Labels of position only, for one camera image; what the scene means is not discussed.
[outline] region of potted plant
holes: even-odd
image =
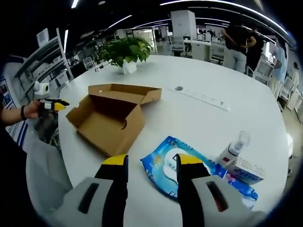
[[[96,62],[110,61],[130,74],[137,70],[137,61],[145,61],[151,54],[151,46],[143,38],[131,37],[114,40],[102,46],[97,51]]]

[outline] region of wet wipes package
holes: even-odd
[[[224,179],[241,193],[243,204],[252,209],[258,199],[255,189],[232,177],[230,174],[226,174]]]
[[[168,136],[154,152],[141,161],[149,179],[172,199],[177,199],[178,190],[176,154],[188,154],[201,159],[210,175],[223,178],[226,174],[226,170],[219,164],[207,159],[188,144]]]

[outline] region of person's hand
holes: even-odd
[[[41,103],[37,100],[32,101],[30,104],[24,107],[24,116],[27,119],[38,118],[38,107]]]

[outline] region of cardboard box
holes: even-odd
[[[126,154],[145,125],[140,105],[159,100],[161,92],[122,84],[89,86],[89,94],[66,117],[108,156]]]
[[[249,185],[258,183],[265,178],[265,170],[263,168],[240,157],[233,165],[228,167],[227,172],[234,178]]]

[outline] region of open cardboard box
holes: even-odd
[[[89,95],[66,117],[108,156],[126,154],[145,125],[140,105],[159,100],[161,92],[159,88],[122,84],[89,86]]]

